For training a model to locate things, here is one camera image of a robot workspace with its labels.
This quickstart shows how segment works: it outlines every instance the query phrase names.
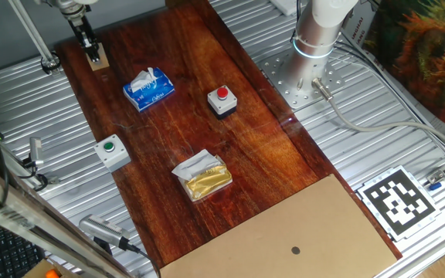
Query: wooden table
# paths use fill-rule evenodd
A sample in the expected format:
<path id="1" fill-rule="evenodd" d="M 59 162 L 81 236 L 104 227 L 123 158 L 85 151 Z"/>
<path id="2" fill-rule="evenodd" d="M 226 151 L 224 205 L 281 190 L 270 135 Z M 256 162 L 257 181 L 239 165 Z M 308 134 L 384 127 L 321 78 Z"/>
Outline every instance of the wooden table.
<path id="1" fill-rule="evenodd" d="M 93 72 L 75 40 L 56 47 L 95 138 L 117 134 L 131 156 L 113 176 L 148 253 L 164 266 L 332 173 L 400 258 L 210 4 L 193 1 L 98 32 L 109 68 Z M 176 91 L 138 113 L 122 86 L 149 66 Z M 207 93 L 224 84 L 238 107 L 217 120 Z M 202 149 L 233 183 L 192 203 L 171 171 Z"/>

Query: blue light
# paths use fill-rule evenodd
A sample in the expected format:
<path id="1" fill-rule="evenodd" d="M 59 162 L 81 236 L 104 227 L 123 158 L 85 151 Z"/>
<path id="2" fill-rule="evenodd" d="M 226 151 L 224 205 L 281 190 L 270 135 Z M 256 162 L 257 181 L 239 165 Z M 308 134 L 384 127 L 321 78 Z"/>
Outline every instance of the blue light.
<path id="1" fill-rule="evenodd" d="M 332 49 L 331 49 L 331 51 L 329 51 L 329 53 L 324 54 L 324 55 L 321 55 L 321 56 L 308 55 L 307 53 L 304 53 L 303 51 L 301 51 L 301 50 L 298 49 L 298 47 L 297 47 L 297 43 L 296 43 L 296 40 L 295 40 L 295 39 L 293 40 L 293 46 L 294 46 L 294 48 L 297 50 L 297 52 L 300 53 L 300 55 L 302 55 L 302 56 L 304 56 L 304 57 L 307 57 L 307 58 L 311 58 L 311 59 L 325 58 L 325 57 L 329 56 L 329 54 L 332 53 Z"/>

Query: wooden block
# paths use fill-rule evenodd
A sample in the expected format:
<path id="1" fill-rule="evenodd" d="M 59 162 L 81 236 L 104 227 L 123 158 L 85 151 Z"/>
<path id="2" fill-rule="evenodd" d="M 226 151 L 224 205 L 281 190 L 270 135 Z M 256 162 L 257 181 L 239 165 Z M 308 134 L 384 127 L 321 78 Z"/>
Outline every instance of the wooden block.
<path id="1" fill-rule="evenodd" d="M 90 57 L 87 54 L 85 54 L 85 56 L 87 57 L 87 61 L 89 62 L 90 68 L 93 71 L 109 67 L 109 61 L 107 60 L 107 56 L 106 53 L 104 52 L 104 47 L 102 46 L 101 42 L 99 42 L 98 53 L 100 58 L 100 61 L 98 63 L 92 62 L 92 60 L 90 60 Z"/>

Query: green button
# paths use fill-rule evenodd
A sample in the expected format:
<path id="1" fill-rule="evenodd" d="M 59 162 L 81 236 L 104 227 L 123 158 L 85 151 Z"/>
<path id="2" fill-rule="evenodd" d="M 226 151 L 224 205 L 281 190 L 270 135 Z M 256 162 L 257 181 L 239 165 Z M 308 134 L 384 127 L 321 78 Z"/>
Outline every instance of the green button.
<path id="1" fill-rule="evenodd" d="M 106 151 L 112 151 L 114 149 L 114 144 L 111 142 L 107 142 L 106 144 L 104 144 L 104 150 Z"/>

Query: gray cable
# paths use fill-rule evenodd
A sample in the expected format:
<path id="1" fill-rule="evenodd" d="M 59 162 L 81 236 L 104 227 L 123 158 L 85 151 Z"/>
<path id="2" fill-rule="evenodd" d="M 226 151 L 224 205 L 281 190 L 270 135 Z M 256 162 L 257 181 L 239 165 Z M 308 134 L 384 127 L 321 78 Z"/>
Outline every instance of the gray cable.
<path id="1" fill-rule="evenodd" d="M 332 106 L 332 109 L 334 109 L 334 112 L 336 112 L 338 117 L 343 122 L 345 122 L 345 124 L 349 128 L 354 129 L 356 131 L 373 132 L 373 131 L 383 131 L 383 130 L 386 130 L 386 129 L 389 129 L 392 127 L 416 127 L 419 129 L 423 129 L 425 131 L 429 131 L 430 133 L 436 135 L 443 143 L 445 143 L 445 135 L 442 134 L 441 132 L 435 130 L 434 128 L 427 126 L 426 124 L 420 124 L 420 123 L 415 123 L 415 122 L 398 122 L 398 123 L 391 123 L 391 124 L 383 124 L 383 125 L 379 125 L 379 126 L 375 126 L 375 127 L 359 127 L 359 126 L 353 124 L 352 122 L 350 122 L 349 120 L 347 120 L 345 118 L 345 116 L 343 116 L 343 114 L 339 110 L 338 106 L 336 106 L 336 102 L 334 102 L 334 99 L 331 98 L 328 102 Z"/>

